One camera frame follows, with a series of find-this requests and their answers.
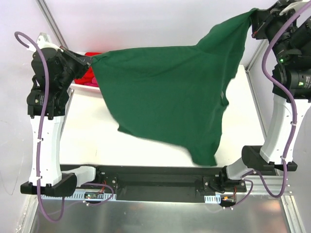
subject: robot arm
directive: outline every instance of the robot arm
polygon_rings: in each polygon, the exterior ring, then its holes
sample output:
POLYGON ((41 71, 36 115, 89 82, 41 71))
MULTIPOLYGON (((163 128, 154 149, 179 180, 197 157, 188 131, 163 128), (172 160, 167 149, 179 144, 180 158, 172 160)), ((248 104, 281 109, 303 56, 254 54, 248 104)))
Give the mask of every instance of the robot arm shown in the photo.
POLYGON ((32 68, 35 72, 33 87, 27 97, 28 115, 33 129, 33 165, 29 181, 21 185, 21 192, 36 194, 37 179, 40 179, 42 194, 53 197, 71 196, 76 187, 95 179, 96 168, 81 166, 61 172, 59 146, 65 124, 66 104, 69 100, 69 86, 73 79, 81 78, 88 70, 91 57, 81 56, 63 47, 52 44, 48 35, 41 33, 37 44, 46 58, 49 70, 48 105, 43 121, 40 177, 36 175, 37 143, 40 115, 45 96, 45 75, 40 57, 32 45, 28 50, 34 52, 32 68))
MULTIPOLYGON (((295 2, 280 0, 268 10, 252 15, 252 37, 273 39, 284 23, 309 0, 295 2)), ((277 65, 273 78, 293 95, 297 107, 297 124, 285 159, 288 171, 295 171, 293 148, 301 122, 311 106, 311 17, 299 28, 294 23, 273 46, 277 65)), ((288 96, 274 85, 274 108, 270 128, 263 146, 245 146, 242 158, 223 168, 222 182, 240 180, 254 169, 272 171, 283 169, 282 155, 292 128, 293 112, 288 96)))

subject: wire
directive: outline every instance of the wire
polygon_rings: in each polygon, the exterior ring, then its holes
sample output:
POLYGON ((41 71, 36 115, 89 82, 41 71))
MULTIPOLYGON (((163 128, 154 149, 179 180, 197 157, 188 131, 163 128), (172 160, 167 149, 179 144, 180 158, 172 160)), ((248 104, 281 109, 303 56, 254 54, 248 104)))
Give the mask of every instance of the wire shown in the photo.
POLYGON ((102 186, 102 187, 109 188, 110 191, 111 191, 111 195, 106 200, 103 200, 100 203, 96 203, 96 204, 90 204, 89 203, 89 205, 93 205, 93 206, 102 205, 102 204, 106 203, 107 201, 109 201, 110 199, 113 198, 114 191, 113 191, 113 188, 110 187, 109 185, 106 185, 106 184, 103 184, 103 183, 85 183, 84 185, 102 186))
POLYGON ((98 192, 99 194, 102 194, 105 190, 105 186, 102 187, 102 189, 98 192))
POLYGON ((297 106, 295 103, 295 99, 293 97, 293 95, 290 93, 289 90, 287 90, 287 88, 285 86, 283 86, 280 82, 278 82, 277 80, 275 80, 267 71, 267 59, 268 59, 268 55, 271 52, 273 46, 276 44, 276 42, 278 41, 278 39, 282 36, 282 34, 286 31, 286 29, 305 11, 307 10, 309 7, 311 6, 311 1, 309 1, 306 5, 304 5, 302 8, 300 8, 295 14, 293 14, 288 21, 286 21, 286 23, 281 27, 281 29, 276 33, 276 35, 273 37, 273 39, 271 40, 266 52, 263 55, 263 59, 262 59, 262 63, 261 63, 261 68, 262 71, 264 73, 264 75, 276 86, 278 86, 282 91, 284 91, 284 93, 288 96, 290 102, 291 102, 291 106, 292 106, 292 112, 293 112, 293 120, 292 120, 292 128, 291 128, 291 132, 290 135, 288 137, 288 140, 286 142, 284 151, 283 151, 283 155, 282 155, 282 163, 283 163, 283 182, 282 182, 282 187, 280 190, 280 193, 278 194, 273 194, 266 181, 264 180, 262 174, 260 173, 260 171, 256 171, 259 176, 260 179, 262 181, 263 186, 265 187, 265 189, 267 190, 267 192, 274 198, 279 198, 284 194, 285 191, 285 187, 286 187, 286 180, 287 180, 287 164, 285 161, 285 158, 287 156, 289 147, 292 143, 292 140, 294 138, 294 134, 295 134, 295 130, 296 130, 296 124, 297 124, 297 106))
MULTIPOLYGON (((34 42, 29 36, 27 36, 26 34, 22 33, 22 32, 15 32, 14 36, 16 38, 16 40, 21 43, 23 46, 29 48, 29 45, 27 45, 26 43, 24 43, 19 36, 24 37, 25 39, 27 39, 36 49, 36 51, 38 52, 40 59, 42 61, 42 65, 43 65, 43 69, 44 69, 44 75, 45 75, 45 90, 44 90, 44 100, 43 100, 43 105, 42 105, 42 111, 41 111, 41 115, 40 115, 40 123, 39 123, 39 129, 38 129, 38 144, 37 144, 37 151, 36 151, 36 176, 40 177, 40 152, 41 152, 41 141, 42 141, 42 129, 43 129, 43 121, 44 121, 44 115, 46 112, 46 108, 47 108, 47 104, 48 104, 48 96, 49 96, 49 70, 48 70, 48 65, 47 62, 45 60, 44 54, 41 51, 41 49, 39 48, 39 46, 36 44, 36 42, 34 42)), ((106 185, 106 184, 94 184, 94 183, 86 183, 85 185, 94 185, 94 186, 104 186, 107 187, 111 190, 112 194, 109 198, 107 198, 106 200, 98 203, 98 204, 103 204, 106 203, 108 200, 110 200, 113 197, 113 189, 106 185)), ((56 223, 58 222, 64 214, 64 209, 65 209, 65 197, 62 198, 62 207, 60 210, 60 215, 57 219, 52 219, 46 212, 46 210, 44 209, 43 206, 43 202, 42 202, 42 198, 41 198, 41 181, 40 179, 37 180, 37 197, 38 197, 38 204, 41 210, 41 213, 43 214, 43 216, 50 222, 52 223, 56 223)))
POLYGON ((251 183, 251 187, 250 187, 248 193, 245 195, 245 197, 242 198, 241 201, 237 202, 234 206, 240 205, 243 201, 245 201, 245 200, 248 198, 248 196, 249 196, 249 195, 251 194, 251 192, 253 191, 253 187, 254 187, 253 181, 247 180, 247 179, 244 179, 244 180, 247 181, 247 182, 250 182, 250 183, 251 183))

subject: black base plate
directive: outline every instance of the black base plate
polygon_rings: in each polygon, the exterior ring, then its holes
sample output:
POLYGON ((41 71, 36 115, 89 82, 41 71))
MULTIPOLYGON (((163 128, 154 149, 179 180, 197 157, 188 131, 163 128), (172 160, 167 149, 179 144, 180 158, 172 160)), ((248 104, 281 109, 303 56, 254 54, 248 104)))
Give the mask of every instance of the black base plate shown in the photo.
MULTIPOLYGON (((79 167, 63 165, 62 170, 79 167)), ((138 166, 95 166, 95 183, 106 182, 117 194, 117 200, 162 201, 162 202, 205 202, 204 196, 213 196, 215 191, 206 182, 217 180, 222 168, 192 167, 138 167, 138 166)), ((233 192, 234 186, 226 186, 233 192)), ((245 186, 238 185, 238 192, 246 192, 245 186)))
MULTIPOLYGON (((70 197, 77 187, 77 177, 74 173, 62 173, 62 180, 54 186, 41 187, 41 194, 49 197, 70 197)), ((20 186, 23 194, 37 194, 37 186, 33 183, 25 182, 20 186)))

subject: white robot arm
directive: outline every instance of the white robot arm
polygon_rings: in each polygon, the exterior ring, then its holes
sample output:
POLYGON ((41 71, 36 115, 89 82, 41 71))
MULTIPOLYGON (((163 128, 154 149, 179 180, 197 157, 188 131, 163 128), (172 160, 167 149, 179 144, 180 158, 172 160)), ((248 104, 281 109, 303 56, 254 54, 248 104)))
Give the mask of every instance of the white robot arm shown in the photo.
POLYGON ((35 71, 33 87, 27 97, 28 114, 31 116, 33 129, 33 165, 28 182, 21 185, 21 192, 36 194, 34 188, 40 179, 43 194, 54 197, 71 196, 76 187, 95 179, 96 168, 81 166, 70 171, 61 171, 59 148, 62 129, 65 124, 66 103, 69 100, 69 85, 74 78, 81 78, 90 66, 91 58, 80 56, 60 48, 51 42, 50 37, 41 33, 37 39, 49 66, 50 89, 46 115, 43 120, 40 158, 40 177, 37 176, 37 143, 40 127, 40 114, 45 97, 42 62, 32 44, 28 50, 33 51, 32 67, 35 71))

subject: green shirt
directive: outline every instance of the green shirt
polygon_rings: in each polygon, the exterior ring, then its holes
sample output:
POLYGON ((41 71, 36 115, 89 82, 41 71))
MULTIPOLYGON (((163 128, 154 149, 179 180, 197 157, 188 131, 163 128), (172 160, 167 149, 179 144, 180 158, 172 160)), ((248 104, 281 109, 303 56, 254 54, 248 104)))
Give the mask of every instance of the green shirt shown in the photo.
POLYGON ((118 130, 183 146, 194 163, 215 166, 229 104, 225 91, 237 73, 254 11, 214 26, 194 46, 95 56, 92 69, 118 130))

